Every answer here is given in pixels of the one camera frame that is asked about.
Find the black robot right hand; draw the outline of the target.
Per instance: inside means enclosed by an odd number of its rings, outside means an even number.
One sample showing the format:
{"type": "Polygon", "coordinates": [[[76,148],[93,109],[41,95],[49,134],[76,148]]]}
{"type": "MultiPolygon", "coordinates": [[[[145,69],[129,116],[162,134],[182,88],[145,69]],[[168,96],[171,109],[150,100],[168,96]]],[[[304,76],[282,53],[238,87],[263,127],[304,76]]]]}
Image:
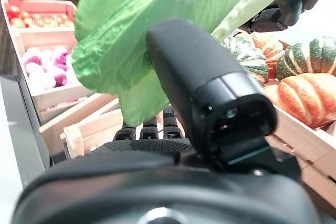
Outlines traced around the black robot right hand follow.
{"type": "Polygon", "coordinates": [[[62,162],[25,188],[12,223],[319,223],[297,159],[265,139],[274,106],[232,53],[179,18],[145,41],[191,144],[126,140],[62,162]]]}

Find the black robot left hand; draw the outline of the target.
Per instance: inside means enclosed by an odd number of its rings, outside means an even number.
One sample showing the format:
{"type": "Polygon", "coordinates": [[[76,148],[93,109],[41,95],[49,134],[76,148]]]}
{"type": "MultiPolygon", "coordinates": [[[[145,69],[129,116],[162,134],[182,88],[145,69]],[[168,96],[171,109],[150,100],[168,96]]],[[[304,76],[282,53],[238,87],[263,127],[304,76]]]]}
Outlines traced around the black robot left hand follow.
{"type": "Polygon", "coordinates": [[[282,31],[293,26],[300,14],[311,10],[318,0],[274,0],[253,18],[239,26],[249,34],[282,31]]]}

